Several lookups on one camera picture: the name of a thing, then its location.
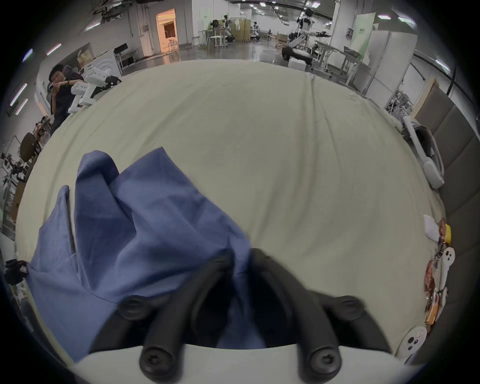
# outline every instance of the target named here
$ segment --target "gray padded wall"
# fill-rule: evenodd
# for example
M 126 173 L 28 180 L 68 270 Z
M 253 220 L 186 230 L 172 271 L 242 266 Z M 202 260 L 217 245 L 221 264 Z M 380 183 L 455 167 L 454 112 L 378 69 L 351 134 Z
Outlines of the gray padded wall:
M 415 364 L 424 364 L 460 320 L 480 277 L 480 142 L 460 110 L 436 86 L 416 119 L 433 133 L 444 162 L 440 197 L 456 255 L 448 272 L 447 304 L 414 359 Z

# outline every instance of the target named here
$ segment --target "beige tablecloth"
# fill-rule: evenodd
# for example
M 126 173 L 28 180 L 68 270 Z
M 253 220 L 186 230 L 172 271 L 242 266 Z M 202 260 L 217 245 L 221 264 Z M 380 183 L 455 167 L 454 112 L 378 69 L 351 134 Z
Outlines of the beige tablecloth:
M 85 153 L 119 171 L 164 147 L 195 186 L 308 288 L 355 295 L 395 350 L 423 317 L 443 206 L 398 131 L 371 102 L 261 62 L 196 60 L 138 72 L 55 132 L 25 188 L 19 258 Z

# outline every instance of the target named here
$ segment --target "blue cloth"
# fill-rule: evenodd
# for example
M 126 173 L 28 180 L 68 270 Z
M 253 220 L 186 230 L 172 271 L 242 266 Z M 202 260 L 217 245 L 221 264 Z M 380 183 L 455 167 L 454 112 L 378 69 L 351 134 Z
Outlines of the blue cloth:
M 84 155 L 75 187 L 75 244 L 63 186 L 42 226 L 27 283 L 45 324 L 74 361 L 129 295 L 176 290 L 224 249 L 235 253 L 238 300 L 219 348 L 264 348 L 250 320 L 246 268 L 250 244 L 206 199 L 163 148 L 121 174 L 105 153 Z

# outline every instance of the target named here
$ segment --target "doorway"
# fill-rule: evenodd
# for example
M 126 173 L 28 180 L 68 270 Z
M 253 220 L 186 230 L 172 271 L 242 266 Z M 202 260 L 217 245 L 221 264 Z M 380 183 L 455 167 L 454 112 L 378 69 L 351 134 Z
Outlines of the doorway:
M 156 28 L 158 41 L 162 53 L 177 50 L 179 42 L 177 38 L 177 23 L 175 21 L 175 9 L 159 13 L 156 16 Z

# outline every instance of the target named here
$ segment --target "white partition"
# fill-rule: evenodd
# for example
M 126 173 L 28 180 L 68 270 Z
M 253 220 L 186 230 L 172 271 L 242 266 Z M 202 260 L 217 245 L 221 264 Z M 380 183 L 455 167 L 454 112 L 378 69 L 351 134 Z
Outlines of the white partition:
M 369 68 L 360 66 L 354 80 L 356 88 L 385 108 L 405 76 L 416 44 L 417 35 L 372 31 L 367 49 Z

